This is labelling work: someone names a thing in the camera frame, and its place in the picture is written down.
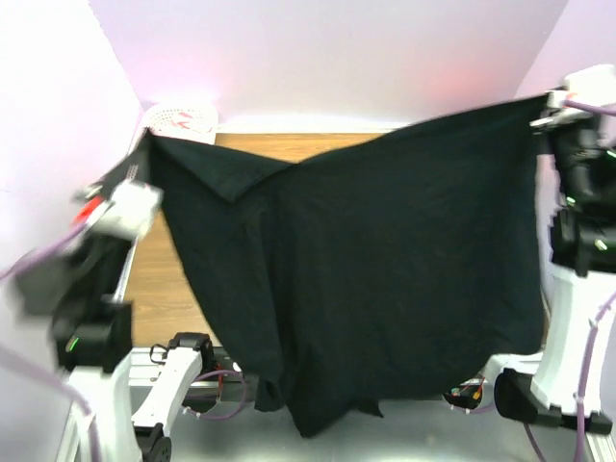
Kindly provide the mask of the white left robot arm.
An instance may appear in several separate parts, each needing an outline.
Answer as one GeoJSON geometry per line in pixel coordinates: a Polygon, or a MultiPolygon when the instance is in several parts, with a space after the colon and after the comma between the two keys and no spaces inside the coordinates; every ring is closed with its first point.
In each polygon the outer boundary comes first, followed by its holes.
{"type": "Polygon", "coordinates": [[[7,271],[23,310],[51,319],[51,337],[71,410],[60,461],[168,461],[170,432],[196,378],[215,364],[211,339],[178,333],[163,368],[139,407],[131,407],[133,305],[123,291],[132,244],[91,235],[72,251],[61,246],[30,254],[7,271]]]}

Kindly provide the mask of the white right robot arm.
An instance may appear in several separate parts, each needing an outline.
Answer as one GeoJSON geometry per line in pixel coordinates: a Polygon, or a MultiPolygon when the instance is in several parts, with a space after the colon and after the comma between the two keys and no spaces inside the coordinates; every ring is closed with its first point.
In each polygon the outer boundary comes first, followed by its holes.
{"type": "Polygon", "coordinates": [[[550,226],[552,319],[535,356],[495,355],[484,368],[499,414],[523,424],[607,435],[603,360],[615,302],[615,151],[601,118],[547,131],[561,202],[550,226]]]}

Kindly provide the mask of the black t-shirt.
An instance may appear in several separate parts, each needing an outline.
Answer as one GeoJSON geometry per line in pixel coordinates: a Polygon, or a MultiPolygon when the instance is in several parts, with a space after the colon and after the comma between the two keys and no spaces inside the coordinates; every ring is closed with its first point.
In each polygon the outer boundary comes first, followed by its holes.
{"type": "Polygon", "coordinates": [[[543,97],[286,163],[147,135],[151,183],[201,311],[311,438],[353,408],[431,398],[543,337],[543,97]]]}

